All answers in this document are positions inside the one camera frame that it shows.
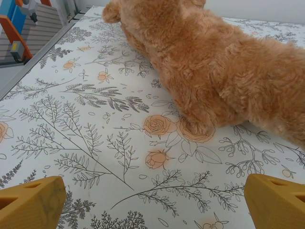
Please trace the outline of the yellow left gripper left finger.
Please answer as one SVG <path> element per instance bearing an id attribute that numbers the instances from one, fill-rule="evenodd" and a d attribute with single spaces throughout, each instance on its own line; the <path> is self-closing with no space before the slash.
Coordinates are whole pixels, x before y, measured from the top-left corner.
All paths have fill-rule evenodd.
<path id="1" fill-rule="evenodd" d="M 51 176 L 0 191 L 2 229 L 55 229 L 66 199 L 63 179 Z"/>

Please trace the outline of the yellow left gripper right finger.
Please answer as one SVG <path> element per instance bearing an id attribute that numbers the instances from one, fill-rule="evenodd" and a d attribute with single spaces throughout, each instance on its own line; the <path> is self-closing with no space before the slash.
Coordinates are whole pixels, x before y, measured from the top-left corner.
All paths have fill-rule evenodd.
<path id="1" fill-rule="evenodd" d="M 305 228 L 304 184 L 251 174 L 246 180 L 244 197 L 255 228 Z"/>

